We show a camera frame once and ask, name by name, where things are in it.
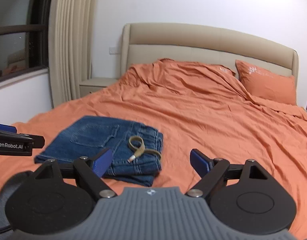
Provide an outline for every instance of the drawstring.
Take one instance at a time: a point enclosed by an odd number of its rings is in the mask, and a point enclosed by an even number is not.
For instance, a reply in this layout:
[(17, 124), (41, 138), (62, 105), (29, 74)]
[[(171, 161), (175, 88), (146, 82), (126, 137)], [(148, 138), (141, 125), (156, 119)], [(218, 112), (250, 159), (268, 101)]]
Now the drawstring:
[[(132, 141), (139, 141), (141, 143), (141, 146), (139, 148), (133, 146)], [(136, 135), (130, 136), (128, 146), (131, 150), (133, 150), (135, 152), (134, 155), (130, 156), (130, 158), (128, 159), (129, 163), (133, 162), (135, 158), (140, 157), (144, 153), (148, 153), (148, 154), (152, 154), (152, 155), (158, 155), (159, 159), (161, 159), (161, 154), (158, 151), (156, 151), (154, 149), (146, 149), (145, 148), (144, 140), (140, 136), (136, 136)]]

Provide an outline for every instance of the beige curtain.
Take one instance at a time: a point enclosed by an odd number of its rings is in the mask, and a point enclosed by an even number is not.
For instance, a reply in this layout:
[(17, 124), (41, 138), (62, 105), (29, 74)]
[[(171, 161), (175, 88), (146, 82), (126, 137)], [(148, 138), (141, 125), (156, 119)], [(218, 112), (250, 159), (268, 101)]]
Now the beige curtain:
[(79, 83), (91, 77), (95, 4), (96, 0), (51, 2), (48, 48), (54, 107), (79, 98)]

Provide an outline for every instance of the jeans back pocket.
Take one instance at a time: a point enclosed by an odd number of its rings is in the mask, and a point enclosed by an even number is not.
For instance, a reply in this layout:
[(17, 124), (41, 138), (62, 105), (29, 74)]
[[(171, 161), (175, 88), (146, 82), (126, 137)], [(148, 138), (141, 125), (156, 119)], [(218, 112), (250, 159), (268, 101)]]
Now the jeans back pocket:
[(83, 146), (104, 148), (110, 139), (116, 137), (118, 130), (118, 124), (88, 123), (73, 133), (70, 141)]

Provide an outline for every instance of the window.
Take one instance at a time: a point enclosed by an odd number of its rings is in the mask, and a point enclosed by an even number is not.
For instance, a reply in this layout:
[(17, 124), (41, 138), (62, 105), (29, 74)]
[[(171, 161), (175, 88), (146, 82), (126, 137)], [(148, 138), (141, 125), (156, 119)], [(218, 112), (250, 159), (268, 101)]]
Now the window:
[(0, 0), (0, 82), (48, 67), (51, 0)]

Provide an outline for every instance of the gray gripper housing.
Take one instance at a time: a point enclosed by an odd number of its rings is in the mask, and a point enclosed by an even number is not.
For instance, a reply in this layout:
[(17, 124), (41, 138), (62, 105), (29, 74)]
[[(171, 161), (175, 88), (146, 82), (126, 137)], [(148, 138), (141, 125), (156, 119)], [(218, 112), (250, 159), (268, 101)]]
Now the gray gripper housing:
[(296, 240), (286, 229), (271, 235), (238, 232), (220, 222), (202, 198), (178, 187), (124, 188), (100, 199), (81, 224), (60, 233), (32, 235), (16, 230), (8, 240)]

